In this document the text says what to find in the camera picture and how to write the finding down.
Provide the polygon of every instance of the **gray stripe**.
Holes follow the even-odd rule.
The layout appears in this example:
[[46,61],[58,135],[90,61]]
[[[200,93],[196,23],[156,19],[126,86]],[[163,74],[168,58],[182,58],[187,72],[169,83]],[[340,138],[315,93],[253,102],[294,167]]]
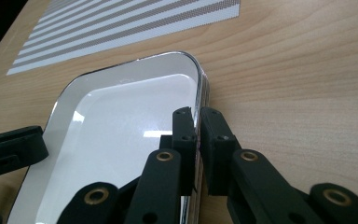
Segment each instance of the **gray stripe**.
[[[26,47],[27,47],[27,48],[30,48],[31,46],[36,46],[36,45],[38,45],[38,44],[40,44],[40,43],[44,43],[44,42],[46,42],[46,41],[48,41],[48,40],[55,39],[55,38],[60,37],[60,36],[63,36],[63,35],[71,34],[72,32],[75,32],[75,31],[84,29],[84,28],[86,28],[86,27],[89,27],[89,26],[94,25],[94,24],[98,24],[98,23],[103,22],[103,21],[110,20],[110,19],[112,19],[112,18],[114,18],[114,17],[124,15],[124,14],[126,14],[126,13],[129,13],[129,12],[133,11],[133,10],[136,10],[136,9],[139,9],[139,8],[142,8],[142,7],[146,7],[146,6],[152,5],[152,4],[157,3],[157,2],[159,2],[159,1],[161,1],[161,0],[149,0],[149,1],[145,1],[145,2],[143,2],[143,3],[137,4],[137,5],[132,6],[132,7],[124,8],[124,9],[118,11],[118,12],[115,12],[115,13],[112,13],[112,14],[110,14],[110,15],[104,16],[104,17],[102,17],[102,18],[100,18],[100,19],[98,19],[98,20],[87,22],[87,23],[85,23],[85,24],[83,24],[83,25],[80,25],[80,26],[77,26],[77,27],[75,27],[75,28],[73,28],[73,29],[70,29],[70,30],[68,30],[68,31],[66,31],[66,32],[64,32],[64,33],[57,34],[57,35],[51,36],[51,37],[49,37],[49,38],[47,38],[47,39],[43,39],[43,40],[37,41],[37,42],[33,43],[32,45],[29,45],[29,46],[26,46]],[[33,40],[33,39],[36,39],[36,38],[39,38],[39,37],[41,37],[41,36],[43,36],[43,35],[46,35],[46,34],[49,34],[49,33],[51,33],[51,32],[60,31],[62,28],[65,28],[65,27],[67,27],[68,25],[75,24],[75,23],[77,23],[77,22],[83,21],[83,20],[85,20],[85,19],[87,19],[87,18],[89,18],[89,17],[92,17],[92,16],[96,16],[96,15],[101,14],[102,12],[105,12],[106,10],[109,10],[109,9],[111,9],[111,8],[113,8],[113,7],[105,7],[105,8],[102,8],[102,9],[96,11],[96,12],[93,12],[93,13],[91,13],[91,14],[89,14],[89,15],[86,15],[86,16],[84,16],[84,17],[81,17],[81,18],[79,18],[79,19],[77,19],[77,20],[68,21],[67,23],[65,23],[65,24],[63,24],[63,25],[60,25],[60,26],[58,26],[58,27],[56,27],[56,28],[54,28],[54,29],[48,30],[48,31],[43,32],[43,33],[41,33],[41,34],[39,34],[39,35],[32,36],[31,38],[28,39],[28,41],[29,41],[29,40]]]
[[[84,5],[88,4],[88,3],[89,3],[89,2],[86,1],[86,2],[81,3],[81,4],[79,4],[79,5],[68,7],[66,10],[64,10],[64,11],[62,11],[62,12],[60,12],[60,13],[57,13],[57,14],[54,15],[53,17],[47,18],[47,19],[45,19],[45,20],[39,22],[38,25],[43,25],[44,23],[46,23],[46,22],[48,22],[48,21],[51,21],[51,20],[53,20],[53,19],[55,19],[55,18],[57,18],[57,17],[59,17],[59,16],[61,16],[61,15],[64,15],[64,14],[66,14],[66,13],[68,13],[68,12],[71,12],[71,11],[77,9],[78,7],[82,7],[82,6],[84,6]],[[103,3],[103,2],[97,2],[97,3],[92,4],[91,6],[89,6],[89,7],[87,7],[87,8],[92,8],[93,6],[98,6],[98,5],[102,4],[102,3]],[[66,20],[66,19],[68,19],[68,18],[71,18],[71,17],[74,16],[74,14],[77,14],[77,12],[76,12],[76,11],[75,11],[75,12],[72,12],[72,13],[69,15],[69,17],[66,16],[64,19],[61,19],[61,20]],[[40,31],[40,30],[46,29],[46,27],[36,28],[36,29],[33,30],[33,32],[38,32],[38,31]]]
[[48,5],[48,9],[46,9],[45,13],[43,14],[42,18],[57,11],[61,8],[67,7],[71,4],[73,4],[77,0],[51,0],[51,2]]
[[165,26],[167,24],[171,24],[171,23],[174,23],[174,22],[177,22],[177,21],[184,21],[184,20],[196,17],[196,16],[200,16],[200,15],[208,14],[208,13],[211,13],[211,12],[215,12],[215,11],[227,8],[227,7],[235,6],[235,5],[239,4],[239,2],[240,2],[240,0],[227,0],[227,1],[223,1],[223,2],[214,3],[214,4],[208,5],[206,7],[200,7],[200,8],[197,8],[197,9],[193,9],[193,10],[190,10],[190,11],[187,11],[187,12],[180,13],[180,14],[175,15],[175,16],[171,16],[169,18],[161,19],[159,21],[153,21],[153,22],[150,22],[148,24],[137,26],[137,27],[131,28],[129,30],[113,34],[113,35],[108,35],[108,36],[105,36],[105,37],[101,37],[99,39],[91,40],[91,41],[89,41],[87,43],[83,43],[83,44],[80,44],[80,45],[77,45],[77,46],[73,46],[73,47],[68,48],[68,49],[58,50],[56,52],[52,52],[52,53],[47,54],[47,55],[43,55],[43,56],[40,56],[40,57],[37,57],[37,58],[33,58],[33,59],[30,59],[30,60],[22,62],[22,63],[16,63],[16,64],[13,64],[12,68],[20,67],[20,66],[26,65],[28,63],[36,63],[36,62],[46,60],[46,59],[49,59],[49,58],[53,58],[53,57],[56,57],[56,56],[59,56],[59,55],[65,54],[65,53],[69,53],[71,51],[75,51],[75,50],[78,50],[78,49],[83,49],[83,48],[95,46],[95,45],[98,45],[98,44],[101,44],[101,43],[104,43],[104,42],[107,42],[107,41],[119,39],[119,38],[124,37],[124,36],[134,35],[134,34],[141,33],[141,32],[147,31],[147,30],[151,30],[151,29],[154,29],[154,28],[157,28],[157,27]]
[[[35,54],[37,52],[45,51],[47,49],[52,49],[52,48],[56,48],[56,47],[64,45],[64,44],[72,43],[72,42],[74,42],[76,40],[85,38],[87,36],[95,35],[95,34],[98,34],[100,32],[107,31],[107,30],[112,30],[112,29],[115,29],[115,28],[117,28],[119,26],[122,26],[124,24],[130,23],[130,22],[133,22],[133,21],[138,21],[138,20],[153,16],[153,15],[157,15],[157,14],[159,14],[161,12],[169,11],[169,10],[172,10],[174,8],[177,8],[177,7],[182,7],[184,5],[190,4],[190,3],[195,2],[195,1],[196,0],[186,0],[186,1],[179,1],[179,2],[170,3],[170,4],[165,5],[163,7],[158,7],[158,8],[152,9],[150,11],[146,11],[144,13],[129,17],[129,18],[125,19],[125,20],[114,22],[114,23],[105,25],[103,27],[97,28],[95,30],[88,31],[88,32],[83,33],[81,35],[77,35],[77,36],[74,36],[74,37],[71,37],[71,38],[64,39],[63,41],[60,41],[60,42],[57,42],[57,43],[54,43],[54,44],[44,46],[43,48],[31,50],[31,51],[29,51],[27,53],[23,53],[22,55],[19,55],[18,58],[23,58],[23,57]],[[76,32],[76,31],[78,31],[80,29],[84,29],[84,28],[87,28],[89,26],[90,26],[90,24],[84,24],[84,25],[82,25],[80,27],[76,27],[74,29],[65,31],[65,32],[63,32],[61,34],[57,34],[57,35],[51,36],[49,38],[46,38],[44,40],[37,41],[37,42],[35,42],[33,44],[24,46],[24,49],[28,49],[28,48],[31,48],[33,46],[40,45],[41,43],[45,43],[46,41],[53,40],[53,39],[61,37],[61,36],[69,35],[72,32]]]

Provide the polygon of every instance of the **white paper with stripes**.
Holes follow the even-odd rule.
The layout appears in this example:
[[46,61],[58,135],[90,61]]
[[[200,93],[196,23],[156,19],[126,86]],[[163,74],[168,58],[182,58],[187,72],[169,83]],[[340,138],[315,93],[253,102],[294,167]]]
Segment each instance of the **white paper with stripes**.
[[8,75],[237,17],[240,0],[51,0]]

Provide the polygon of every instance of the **metal screw hole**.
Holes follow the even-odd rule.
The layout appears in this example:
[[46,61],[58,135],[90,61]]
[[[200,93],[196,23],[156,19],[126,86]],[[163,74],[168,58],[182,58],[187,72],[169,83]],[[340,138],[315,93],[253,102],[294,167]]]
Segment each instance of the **metal screw hole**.
[[258,156],[250,151],[242,152],[241,158],[243,158],[246,161],[257,161],[258,160]]
[[325,189],[324,197],[330,202],[339,206],[351,205],[351,198],[337,189]]
[[157,159],[159,161],[170,161],[173,159],[173,154],[170,152],[160,152],[157,154]]
[[103,203],[109,196],[109,190],[106,188],[96,188],[90,190],[86,196],[84,196],[84,202],[86,204],[95,205]]

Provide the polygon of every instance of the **striped calibration pattern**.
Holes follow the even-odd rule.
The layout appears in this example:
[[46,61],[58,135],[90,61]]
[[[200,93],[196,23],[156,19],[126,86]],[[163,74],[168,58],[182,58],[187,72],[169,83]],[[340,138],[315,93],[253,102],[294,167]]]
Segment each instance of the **striped calibration pattern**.
[[237,17],[240,0],[51,0],[8,75]]

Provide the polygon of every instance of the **wooden table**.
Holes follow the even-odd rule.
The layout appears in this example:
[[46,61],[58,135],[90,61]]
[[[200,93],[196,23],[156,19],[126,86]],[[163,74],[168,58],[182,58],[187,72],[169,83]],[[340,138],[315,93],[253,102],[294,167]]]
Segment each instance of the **wooden table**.
[[[0,133],[44,127],[83,73],[184,50],[200,61],[210,106],[243,147],[265,154],[298,189],[332,182],[358,194],[358,1],[246,0],[232,20],[6,76],[47,6],[30,0],[0,43]],[[0,176],[5,217],[24,174]],[[229,222],[226,199],[203,189],[200,223]]]

